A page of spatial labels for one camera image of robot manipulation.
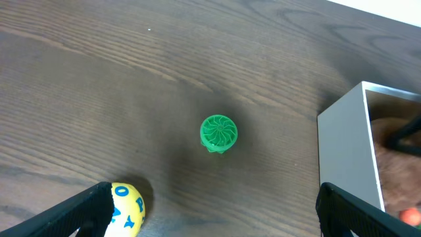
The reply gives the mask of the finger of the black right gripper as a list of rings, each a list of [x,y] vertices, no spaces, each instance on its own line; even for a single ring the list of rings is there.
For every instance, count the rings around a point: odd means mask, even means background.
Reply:
[[[385,144],[389,149],[420,156],[420,115],[394,131]]]

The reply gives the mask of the brown plush toy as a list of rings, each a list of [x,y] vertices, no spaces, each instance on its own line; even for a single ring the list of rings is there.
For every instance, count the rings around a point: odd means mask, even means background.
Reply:
[[[402,118],[371,122],[372,139],[384,207],[387,213],[411,226],[420,225],[420,157],[386,147],[392,133],[403,127]]]

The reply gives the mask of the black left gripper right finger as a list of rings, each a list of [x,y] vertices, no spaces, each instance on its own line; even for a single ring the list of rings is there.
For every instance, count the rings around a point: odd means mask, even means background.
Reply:
[[[416,228],[330,182],[319,189],[316,212],[323,237],[420,237]]]

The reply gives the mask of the yellow ball blue letters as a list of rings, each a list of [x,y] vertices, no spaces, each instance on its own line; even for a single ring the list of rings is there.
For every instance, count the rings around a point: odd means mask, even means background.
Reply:
[[[113,182],[114,213],[105,237],[136,237],[145,221],[145,202],[131,184]]]

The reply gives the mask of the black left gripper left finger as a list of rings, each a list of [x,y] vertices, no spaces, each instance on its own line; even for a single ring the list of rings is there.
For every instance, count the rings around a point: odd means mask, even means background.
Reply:
[[[110,182],[100,182],[1,232],[1,237],[103,237],[114,213]]]

